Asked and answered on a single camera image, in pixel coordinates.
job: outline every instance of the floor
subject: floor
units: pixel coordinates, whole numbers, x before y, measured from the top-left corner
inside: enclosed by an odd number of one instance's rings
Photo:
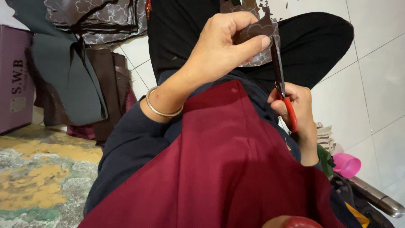
[[[102,150],[31,124],[0,137],[0,228],[75,228]]]
[[[362,161],[358,177],[405,205],[405,1],[269,0],[273,17],[328,12],[350,21],[355,38],[346,55],[312,89],[313,116],[332,125],[332,137],[345,153]],[[24,28],[11,18],[0,23]],[[148,37],[120,44],[114,51],[128,59],[139,99],[156,85]],[[34,110],[34,123],[41,123]],[[405,228],[405,217],[391,219]]]

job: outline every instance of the leg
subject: leg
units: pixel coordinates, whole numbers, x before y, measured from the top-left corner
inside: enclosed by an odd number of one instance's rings
[[[151,0],[149,53],[156,81],[163,71],[181,68],[207,20],[220,11],[219,0]]]
[[[347,52],[353,27],[343,18],[328,13],[306,13],[279,22],[281,62],[284,78],[313,88]],[[273,89],[273,64],[239,67],[267,92]]]

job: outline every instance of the right hand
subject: right hand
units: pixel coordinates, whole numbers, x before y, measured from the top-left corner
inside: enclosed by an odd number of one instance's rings
[[[300,138],[311,140],[315,142],[317,140],[316,124],[313,121],[312,116],[312,96],[311,90],[307,87],[294,85],[292,83],[285,83],[286,95],[290,97],[292,107],[294,108],[295,115],[297,117],[298,130],[297,134]],[[271,103],[271,108],[274,109],[291,129],[291,119],[287,112],[287,107],[282,100],[276,99],[276,89],[271,91],[268,103]]]
[[[250,12],[215,14],[205,24],[181,71],[201,85],[221,78],[245,61],[251,61],[253,56],[269,46],[270,38],[259,35],[233,45],[232,37],[236,31],[257,21]]]

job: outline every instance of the cardboard box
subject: cardboard box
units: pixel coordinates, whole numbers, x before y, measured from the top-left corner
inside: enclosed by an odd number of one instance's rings
[[[34,83],[25,50],[32,34],[0,26],[0,134],[31,123]]]

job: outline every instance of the silver bangle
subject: silver bangle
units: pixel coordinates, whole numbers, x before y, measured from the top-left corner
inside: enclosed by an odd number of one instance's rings
[[[146,103],[148,104],[149,108],[151,108],[152,111],[154,111],[154,112],[155,112],[156,114],[158,114],[159,116],[165,116],[165,117],[170,117],[170,118],[172,118],[172,117],[175,117],[175,116],[177,116],[178,114],[180,114],[180,113],[182,112],[182,110],[183,110],[184,105],[181,106],[181,108],[180,108],[179,111],[177,111],[177,112],[175,112],[175,113],[172,113],[172,114],[161,113],[161,112],[159,112],[158,110],[156,110],[155,108],[152,107],[152,105],[151,105],[151,103],[150,103],[150,101],[149,101],[149,95],[150,95],[151,92],[153,92],[157,87],[158,87],[158,86],[155,86],[155,87],[151,88],[151,89],[146,93]]]

